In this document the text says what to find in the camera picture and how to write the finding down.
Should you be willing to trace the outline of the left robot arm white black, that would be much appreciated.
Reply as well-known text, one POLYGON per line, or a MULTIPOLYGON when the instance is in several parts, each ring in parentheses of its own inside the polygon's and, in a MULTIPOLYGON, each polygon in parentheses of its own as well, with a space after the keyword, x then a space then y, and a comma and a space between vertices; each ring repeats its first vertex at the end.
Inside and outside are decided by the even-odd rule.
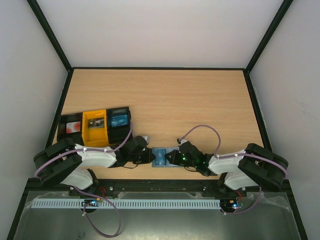
POLYGON ((92 167, 118 168, 155 160, 147 139, 137 135, 117 146, 89 147, 64 138, 34 156, 34 176, 43 187, 64 184, 85 190, 94 183, 92 167))

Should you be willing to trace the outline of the teal leather card holder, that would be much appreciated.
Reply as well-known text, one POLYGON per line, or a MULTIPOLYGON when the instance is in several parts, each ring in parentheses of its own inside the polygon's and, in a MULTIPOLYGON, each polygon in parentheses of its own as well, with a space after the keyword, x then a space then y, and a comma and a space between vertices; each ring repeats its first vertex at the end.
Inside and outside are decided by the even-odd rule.
POLYGON ((181 168, 182 166, 171 164, 165 158, 165 154, 178 149, 178 147, 153 147, 152 153, 155 155, 155 160, 152 161, 151 166, 153 168, 181 168))

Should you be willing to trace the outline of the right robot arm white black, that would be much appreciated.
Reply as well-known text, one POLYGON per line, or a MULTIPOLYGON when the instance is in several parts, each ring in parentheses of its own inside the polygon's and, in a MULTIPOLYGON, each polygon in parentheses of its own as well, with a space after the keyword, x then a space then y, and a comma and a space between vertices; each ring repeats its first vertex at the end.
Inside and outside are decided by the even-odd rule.
POLYGON ((214 155, 182 141, 178 149, 166 153, 165 158, 172 165, 194 168, 205 177, 224 177, 218 183, 218 191, 224 196, 254 186, 278 192, 288 177, 288 161, 255 143, 234 153, 214 155))

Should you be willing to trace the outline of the blue VIP card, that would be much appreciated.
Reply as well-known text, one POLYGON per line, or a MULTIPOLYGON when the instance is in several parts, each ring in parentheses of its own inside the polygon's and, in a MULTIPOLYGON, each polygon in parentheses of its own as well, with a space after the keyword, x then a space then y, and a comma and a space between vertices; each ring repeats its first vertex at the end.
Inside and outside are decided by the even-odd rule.
POLYGON ((155 155, 155 159, 152 161, 152 167, 162 168, 166 166, 166 149, 165 148, 153 148, 152 153, 155 155))

